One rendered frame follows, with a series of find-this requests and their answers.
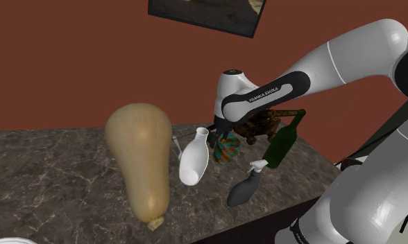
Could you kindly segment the multicoloured cup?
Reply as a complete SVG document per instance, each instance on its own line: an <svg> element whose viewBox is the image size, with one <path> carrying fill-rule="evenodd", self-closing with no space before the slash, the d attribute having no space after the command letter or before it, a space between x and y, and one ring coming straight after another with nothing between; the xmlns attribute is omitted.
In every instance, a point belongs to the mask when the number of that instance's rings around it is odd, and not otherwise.
<svg viewBox="0 0 408 244"><path fill-rule="evenodd" d="M213 158L220 164L229 164L240 147L240 140L232 133L226 139L220 137L214 147Z"/></svg>

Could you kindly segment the brown wooden figure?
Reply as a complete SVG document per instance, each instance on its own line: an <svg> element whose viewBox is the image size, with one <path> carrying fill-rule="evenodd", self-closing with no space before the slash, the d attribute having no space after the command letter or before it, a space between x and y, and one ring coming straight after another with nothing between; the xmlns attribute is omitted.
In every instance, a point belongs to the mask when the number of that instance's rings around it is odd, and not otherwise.
<svg viewBox="0 0 408 244"><path fill-rule="evenodd" d="M295 116L304 110L271 110L266 109L253 114L245 123L234 125L233 130L246 138L249 145L257 141L257 136L266 135L269 142L275 137L281 119L284 116Z"/></svg>

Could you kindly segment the white vase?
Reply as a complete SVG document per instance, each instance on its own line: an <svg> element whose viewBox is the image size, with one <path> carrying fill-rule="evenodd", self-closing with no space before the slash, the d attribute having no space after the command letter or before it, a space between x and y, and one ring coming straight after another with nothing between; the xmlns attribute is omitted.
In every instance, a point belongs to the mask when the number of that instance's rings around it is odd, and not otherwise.
<svg viewBox="0 0 408 244"><path fill-rule="evenodd" d="M208 129L196 129L194 139L185 147L180 158L179 178L187 186L199 183L208 165L209 150L207 147Z"/></svg>

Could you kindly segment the tan butternut squash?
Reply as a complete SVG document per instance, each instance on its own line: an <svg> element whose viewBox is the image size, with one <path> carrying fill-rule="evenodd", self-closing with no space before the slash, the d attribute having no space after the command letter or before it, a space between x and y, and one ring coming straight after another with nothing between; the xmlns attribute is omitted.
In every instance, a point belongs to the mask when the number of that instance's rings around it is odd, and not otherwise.
<svg viewBox="0 0 408 244"><path fill-rule="evenodd" d="M105 141L126 184L134 216L154 231L169 206L172 126L167 114L148 103L116 110L105 125Z"/></svg>

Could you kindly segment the grey spray bottle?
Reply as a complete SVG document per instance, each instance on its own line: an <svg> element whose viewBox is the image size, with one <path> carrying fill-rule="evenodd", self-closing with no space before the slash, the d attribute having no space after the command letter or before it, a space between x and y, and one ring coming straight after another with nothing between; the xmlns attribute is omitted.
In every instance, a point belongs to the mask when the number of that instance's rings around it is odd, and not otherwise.
<svg viewBox="0 0 408 244"><path fill-rule="evenodd" d="M251 199L260 184L261 172L267 164L265 159L250 163L248 178L234 185L228 195L226 204L229 207L245 204Z"/></svg>

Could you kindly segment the dark green bottle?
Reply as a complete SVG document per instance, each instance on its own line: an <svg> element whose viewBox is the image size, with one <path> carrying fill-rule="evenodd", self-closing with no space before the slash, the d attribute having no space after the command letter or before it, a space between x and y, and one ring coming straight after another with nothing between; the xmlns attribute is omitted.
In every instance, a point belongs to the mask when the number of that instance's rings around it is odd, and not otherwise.
<svg viewBox="0 0 408 244"><path fill-rule="evenodd" d="M297 140L297 127L305 114L306 111L304 109L298 110L291 123L277 131L262 157L262 159L268 162L267 167L274 169L280 165Z"/></svg>

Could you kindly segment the dark framed wall picture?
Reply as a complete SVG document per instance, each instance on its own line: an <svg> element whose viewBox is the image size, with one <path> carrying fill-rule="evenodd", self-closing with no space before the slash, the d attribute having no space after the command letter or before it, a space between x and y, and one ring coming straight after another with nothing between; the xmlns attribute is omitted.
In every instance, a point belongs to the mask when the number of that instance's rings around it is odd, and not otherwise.
<svg viewBox="0 0 408 244"><path fill-rule="evenodd" d="M148 0L148 14L254 37L266 0Z"/></svg>

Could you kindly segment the silver spoon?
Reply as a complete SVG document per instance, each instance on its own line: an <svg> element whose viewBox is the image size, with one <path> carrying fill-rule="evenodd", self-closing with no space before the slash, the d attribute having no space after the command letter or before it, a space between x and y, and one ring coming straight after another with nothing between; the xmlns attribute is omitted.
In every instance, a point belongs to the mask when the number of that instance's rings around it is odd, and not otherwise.
<svg viewBox="0 0 408 244"><path fill-rule="evenodd" d="M178 161L181 162L181 158L182 158L182 148L180 147L180 144L178 142L178 138L176 136L172 137L172 141L175 143L177 149L178 149Z"/></svg>

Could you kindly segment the white plate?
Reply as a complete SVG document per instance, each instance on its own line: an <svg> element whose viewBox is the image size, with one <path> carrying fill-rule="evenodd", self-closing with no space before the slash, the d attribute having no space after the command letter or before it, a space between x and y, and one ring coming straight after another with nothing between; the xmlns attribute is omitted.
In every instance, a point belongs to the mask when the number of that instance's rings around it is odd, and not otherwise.
<svg viewBox="0 0 408 244"><path fill-rule="evenodd" d="M0 244L37 244L37 243L27 238L7 237L0 238Z"/></svg>

